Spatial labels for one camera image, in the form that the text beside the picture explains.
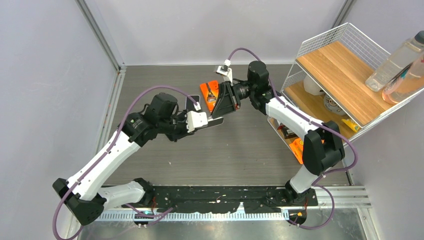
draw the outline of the yellow object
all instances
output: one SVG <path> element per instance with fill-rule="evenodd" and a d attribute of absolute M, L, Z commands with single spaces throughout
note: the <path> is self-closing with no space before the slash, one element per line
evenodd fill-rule
<path fill-rule="evenodd" d="M 359 129 L 361 129 L 359 127 L 358 124 L 356 124 L 352 119 L 342 119 L 341 120 L 344 124 L 346 124 L 347 126 L 349 126 L 349 128 L 351 128 L 355 133 L 357 133 L 359 131 Z"/>
<path fill-rule="evenodd" d="M 297 158 L 297 161 L 300 164 L 304 164 L 304 161 L 302 160 L 302 154 L 304 152 L 304 141 L 302 141 L 300 138 L 296 138 L 290 145 L 288 145 L 293 152 L 294 156 Z"/>

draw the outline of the wood grain surface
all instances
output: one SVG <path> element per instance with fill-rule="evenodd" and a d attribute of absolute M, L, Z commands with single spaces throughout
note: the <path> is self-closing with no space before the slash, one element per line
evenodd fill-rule
<path fill-rule="evenodd" d="M 365 81 L 373 70 L 339 41 L 297 58 L 297 61 L 364 126 L 392 105 Z"/>
<path fill-rule="evenodd" d="M 334 121 L 340 129 L 340 133 L 348 139 L 350 139 L 355 134 L 352 129 L 350 129 L 345 123 L 342 122 L 342 119 L 347 119 L 349 117 L 347 115 L 340 116 L 327 110 L 323 104 L 324 95 L 314 96 L 307 93 L 304 89 L 303 81 L 286 87 L 284 92 L 305 113 L 316 119 L 322 120 L 323 122 L 328 122 L 330 120 Z"/>
<path fill-rule="evenodd" d="M 231 67 L 235 78 L 246 79 L 246 65 Z M 222 81 L 214 68 L 213 65 L 128 67 L 113 128 L 134 98 L 148 87 L 168 84 L 200 95 L 201 83 Z M 290 65 L 268 66 L 277 89 L 281 88 L 289 69 Z M 147 94 L 135 109 L 141 110 L 159 92 Z M 162 92 L 173 94 L 184 107 L 185 97 L 181 94 L 166 89 Z M 203 99 L 201 106 L 206 109 Z M 245 99 L 240 110 L 225 116 L 222 125 L 199 130 L 178 142 L 158 135 L 130 156 L 106 183 L 118 185 L 144 178 L 155 185 L 284 185 L 299 168 L 292 152 L 269 125 L 267 116 Z M 341 172 L 327 176 L 321 184 L 346 185 L 348 180 Z"/>

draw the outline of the white wire basket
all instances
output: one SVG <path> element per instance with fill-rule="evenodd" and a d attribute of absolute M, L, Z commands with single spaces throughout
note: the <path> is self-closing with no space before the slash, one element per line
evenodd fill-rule
<path fill-rule="evenodd" d="M 381 64 L 383 64 L 390 56 L 389 52 L 387 52 L 375 41 L 365 35 L 353 24 L 345 23 L 302 42 L 296 58 L 299 58 L 303 55 L 306 55 L 312 51 L 315 51 L 336 41 L 342 43 L 374 71 Z M 285 88 L 300 81 L 303 81 L 306 75 L 308 75 L 308 73 L 302 69 L 302 66 L 299 65 L 300 68 L 294 67 L 296 64 L 298 63 L 295 61 L 282 85 L 282 93 L 284 92 Z M 388 79 L 391 79 L 398 73 L 397 71 L 398 69 L 389 69 L 384 74 Z M 387 118 L 397 109 L 409 103 L 414 97 L 416 97 L 419 93 L 423 91 L 424 89 L 420 90 L 419 92 L 416 92 L 414 95 L 408 97 L 407 99 L 399 102 L 398 104 L 381 113 L 376 119 L 366 124 L 358 133 L 351 137 L 351 140 L 354 140 L 365 132 L 367 132 L 369 129 L 371 129 L 379 122 Z"/>

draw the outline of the plastic bottle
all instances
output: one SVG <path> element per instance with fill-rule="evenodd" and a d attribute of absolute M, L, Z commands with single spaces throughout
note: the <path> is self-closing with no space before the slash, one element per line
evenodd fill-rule
<path fill-rule="evenodd" d="M 392 78 L 424 52 L 424 30 L 402 45 L 365 81 L 374 92 L 380 91 Z"/>
<path fill-rule="evenodd" d="M 424 53 L 389 82 L 382 92 L 383 99 L 397 104 L 424 88 Z"/>

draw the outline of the bottle with orange liquid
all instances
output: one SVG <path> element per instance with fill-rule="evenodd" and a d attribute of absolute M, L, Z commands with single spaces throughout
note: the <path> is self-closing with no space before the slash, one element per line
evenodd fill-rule
<path fill-rule="evenodd" d="M 392 79 L 382 92 L 383 99 L 397 104 L 424 88 L 424 53 Z"/>

